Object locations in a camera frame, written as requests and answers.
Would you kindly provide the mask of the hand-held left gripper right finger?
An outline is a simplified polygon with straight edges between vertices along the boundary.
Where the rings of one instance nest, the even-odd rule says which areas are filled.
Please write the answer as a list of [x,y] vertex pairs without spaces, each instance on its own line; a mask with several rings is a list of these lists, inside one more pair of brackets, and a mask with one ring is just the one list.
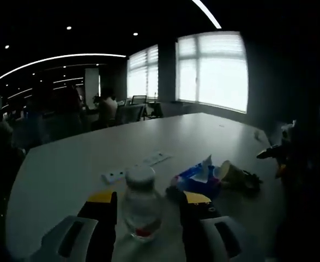
[[241,254],[231,219],[221,216],[208,197],[184,191],[179,209],[187,261],[231,261]]

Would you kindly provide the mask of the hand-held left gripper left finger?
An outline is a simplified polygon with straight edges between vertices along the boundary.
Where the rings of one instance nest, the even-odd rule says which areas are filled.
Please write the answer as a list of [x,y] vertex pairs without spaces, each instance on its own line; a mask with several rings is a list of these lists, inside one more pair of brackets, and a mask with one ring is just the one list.
[[30,261],[111,261],[116,224],[117,193],[94,194],[43,236]]

